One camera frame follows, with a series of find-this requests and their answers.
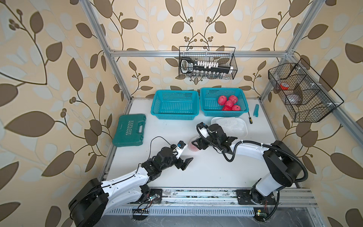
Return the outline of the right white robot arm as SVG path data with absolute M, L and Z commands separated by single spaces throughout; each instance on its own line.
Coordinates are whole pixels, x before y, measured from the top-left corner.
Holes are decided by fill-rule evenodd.
M 206 150 L 211 146 L 220 151 L 229 163 L 234 161 L 236 155 L 265 162 L 269 173 L 251 188 L 251 195 L 265 198 L 274 191 L 278 192 L 294 183 L 304 182 L 308 179 L 306 166 L 282 141 L 268 144 L 240 140 L 233 144 L 237 137 L 227 136 L 218 124 L 208 126 L 200 123 L 196 126 L 196 130 L 199 138 L 192 143 L 199 150 Z

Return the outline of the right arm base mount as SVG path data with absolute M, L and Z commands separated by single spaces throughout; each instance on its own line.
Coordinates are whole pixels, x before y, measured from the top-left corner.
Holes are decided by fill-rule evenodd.
M 239 205 L 276 205 L 277 201 L 273 193 L 268 196 L 261 195 L 255 189 L 238 189 L 235 191 Z

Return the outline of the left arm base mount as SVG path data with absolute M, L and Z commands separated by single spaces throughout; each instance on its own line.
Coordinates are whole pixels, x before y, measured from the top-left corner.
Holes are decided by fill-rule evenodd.
M 148 203 L 160 204 L 162 201 L 163 190 L 161 188 L 152 188 L 149 191 L 142 193 L 137 203 Z

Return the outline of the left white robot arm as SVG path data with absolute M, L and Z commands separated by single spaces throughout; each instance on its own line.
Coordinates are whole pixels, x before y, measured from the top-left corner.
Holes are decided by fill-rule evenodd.
M 77 227 L 93 227 L 117 206 L 148 201 L 148 183 L 159 178 L 163 170 L 172 166 L 185 170 L 192 161 L 191 158 L 180 158 L 186 147 L 182 141 L 163 147 L 155 156 L 139 164 L 135 171 L 112 180 L 100 182 L 94 178 L 88 181 L 68 205 L 70 218 Z

